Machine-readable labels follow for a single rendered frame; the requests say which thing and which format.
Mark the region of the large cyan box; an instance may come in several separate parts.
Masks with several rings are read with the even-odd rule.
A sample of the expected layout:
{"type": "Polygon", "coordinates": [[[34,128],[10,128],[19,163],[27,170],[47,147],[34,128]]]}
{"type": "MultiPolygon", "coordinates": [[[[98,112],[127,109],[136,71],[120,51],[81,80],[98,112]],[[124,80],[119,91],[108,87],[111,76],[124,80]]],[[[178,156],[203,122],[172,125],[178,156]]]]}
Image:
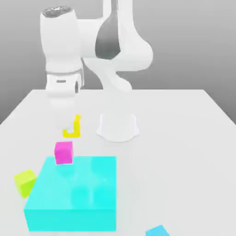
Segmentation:
{"type": "Polygon", "coordinates": [[[24,207],[28,230],[116,231],[117,159],[47,157],[24,207]]]}

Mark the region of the small yellow cube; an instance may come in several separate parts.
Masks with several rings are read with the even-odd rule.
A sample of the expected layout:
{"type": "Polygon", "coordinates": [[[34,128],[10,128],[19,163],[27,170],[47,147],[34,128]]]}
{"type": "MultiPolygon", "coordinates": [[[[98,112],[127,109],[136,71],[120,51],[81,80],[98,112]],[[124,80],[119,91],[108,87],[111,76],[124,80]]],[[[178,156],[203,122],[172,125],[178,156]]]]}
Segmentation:
{"type": "Polygon", "coordinates": [[[81,137],[81,128],[80,128],[81,115],[76,115],[73,123],[73,128],[63,130],[64,138],[79,138],[81,137]]]}

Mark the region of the small lime green cube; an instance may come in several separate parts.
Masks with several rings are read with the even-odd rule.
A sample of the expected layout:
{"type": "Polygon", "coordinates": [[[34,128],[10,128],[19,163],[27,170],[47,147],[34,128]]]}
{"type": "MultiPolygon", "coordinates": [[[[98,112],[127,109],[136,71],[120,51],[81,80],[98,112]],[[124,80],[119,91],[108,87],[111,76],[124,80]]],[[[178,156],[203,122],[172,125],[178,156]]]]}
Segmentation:
{"type": "Polygon", "coordinates": [[[30,195],[36,179],[37,176],[31,169],[14,176],[16,188],[22,198],[26,198],[30,195]]]}

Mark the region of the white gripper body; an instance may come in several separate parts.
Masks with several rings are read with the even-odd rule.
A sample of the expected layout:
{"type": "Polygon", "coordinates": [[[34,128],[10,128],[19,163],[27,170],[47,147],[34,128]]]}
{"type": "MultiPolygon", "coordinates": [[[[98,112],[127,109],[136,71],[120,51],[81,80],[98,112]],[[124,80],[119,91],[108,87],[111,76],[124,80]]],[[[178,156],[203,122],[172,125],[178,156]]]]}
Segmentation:
{"type": "Polygon", "coordinates": [[[76,115],[76,97],[49,96],[49,103],[56,127],[61,130],[73,129],[76,115]]]}

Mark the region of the small light blue cube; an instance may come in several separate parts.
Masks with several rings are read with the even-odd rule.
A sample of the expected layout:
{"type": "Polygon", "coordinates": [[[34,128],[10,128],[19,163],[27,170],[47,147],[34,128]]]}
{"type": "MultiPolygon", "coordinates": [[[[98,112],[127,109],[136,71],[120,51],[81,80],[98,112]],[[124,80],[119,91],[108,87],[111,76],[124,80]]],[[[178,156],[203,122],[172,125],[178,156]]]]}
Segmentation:
{"type": "Polygon", "coordinates": [[[156,226],[145,232],[145,236],[170,236],[163,225],[156,226]]]}

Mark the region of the small magenta cube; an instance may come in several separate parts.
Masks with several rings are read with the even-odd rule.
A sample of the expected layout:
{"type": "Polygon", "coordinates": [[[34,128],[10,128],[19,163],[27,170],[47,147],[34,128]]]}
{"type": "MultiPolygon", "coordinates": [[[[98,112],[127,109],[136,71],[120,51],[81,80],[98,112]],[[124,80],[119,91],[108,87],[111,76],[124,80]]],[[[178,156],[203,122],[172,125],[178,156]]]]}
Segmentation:
{"type": "Polygon", "coordinates": [[[55,162],[57,165],[72,164],[73,163],[73,143],[72,142],[56,142],[55,162]]]}

